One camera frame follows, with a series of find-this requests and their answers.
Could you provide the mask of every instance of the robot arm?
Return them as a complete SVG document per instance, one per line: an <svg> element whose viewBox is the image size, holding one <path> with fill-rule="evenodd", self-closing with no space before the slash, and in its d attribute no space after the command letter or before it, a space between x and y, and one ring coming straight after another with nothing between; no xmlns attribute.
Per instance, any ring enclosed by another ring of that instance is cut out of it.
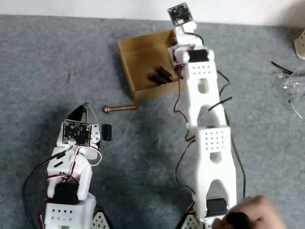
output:
<svg viewBox="0 0 305 229"><path fill-rule="evenodd" d="M52 156L65 152L48 164L48 198L45 211L46 229L91 229L109 226L103 213L94 217L95 197L89 193L92 166L102 155L99 122L88 104L74 110L61 124Z"/></svg>
<svg viewBox="0 0 305 229"><path fill-rule="evenodd" d="M188 100L187 128L195 135L198 152L195 173L194 210L205 228L211 226L215 217L225 215L227 206L236 204L236 171L231 154L231 129L226 123L224 108L220 102L214 52L204 46L203 40L194 34L196 24L186 3L168 10L173 24L177 44L169 48L174 67L182 66ZM199 126L197 119L201 108L211 109L214 125ZM207 193L213 181L219 181L226 195L220 199L207 200ZM211 205L219 205L219 211L212 212Z"/></svg>

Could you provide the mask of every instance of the circuit board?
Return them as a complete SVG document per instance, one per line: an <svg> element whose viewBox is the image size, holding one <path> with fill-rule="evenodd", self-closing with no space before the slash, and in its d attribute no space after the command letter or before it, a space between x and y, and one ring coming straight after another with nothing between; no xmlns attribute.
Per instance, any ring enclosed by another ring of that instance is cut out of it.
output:
<svg viewBox="0 0 305 229"><path fill-rule="evenodd" d="M72 120L63 121L62 143L90 146L91 124Z"/></svg>
<svg viewBox="0 0 305 229"><path fill-rule="evenodd" d="M193 17L186 2L169 8L167 11L175 27L193 21Z"/></svg>

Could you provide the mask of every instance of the cardboard box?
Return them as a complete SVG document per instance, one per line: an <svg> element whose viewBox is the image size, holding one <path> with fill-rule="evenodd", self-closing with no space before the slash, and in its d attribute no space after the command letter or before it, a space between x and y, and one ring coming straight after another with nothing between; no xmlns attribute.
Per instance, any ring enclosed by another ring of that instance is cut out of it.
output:
<svg viewBox="0 0 305 229"><path fill-rule="evenodd" d="M132 98L135 101L153 98L178 91L178 77L173 71L169 47L175 45L173 31L162 31L119 41L120 55ZM174 82L157 85L148 79L157 65L163 66Z"/></svg>

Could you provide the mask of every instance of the human hand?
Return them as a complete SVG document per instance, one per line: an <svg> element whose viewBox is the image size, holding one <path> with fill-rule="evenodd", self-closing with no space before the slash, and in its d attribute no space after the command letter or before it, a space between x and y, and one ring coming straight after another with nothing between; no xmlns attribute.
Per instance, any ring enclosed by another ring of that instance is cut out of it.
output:
<svg viewBox="0 0 305 229"><path fill-rule="evenodd" d="M286 229L279 213L271 202L263 196L245 198L242 203L233 207L229 212L243 212L251 221L251 229ZM216 219L212 229L233 229L232 225Z"/></svg>

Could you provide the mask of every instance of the copper bolt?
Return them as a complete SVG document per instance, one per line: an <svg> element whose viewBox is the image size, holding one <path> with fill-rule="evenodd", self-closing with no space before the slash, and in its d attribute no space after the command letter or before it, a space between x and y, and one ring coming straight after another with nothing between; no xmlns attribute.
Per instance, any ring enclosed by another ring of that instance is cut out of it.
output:
<svg viewBox="0 0 305 229"><path fill-rule="evenodd" d="M109 114L111 111L126 111L126 110L135 110L137 106L115 106L115 107L108 107L105 106L103 108L104 113Z"/></svg>

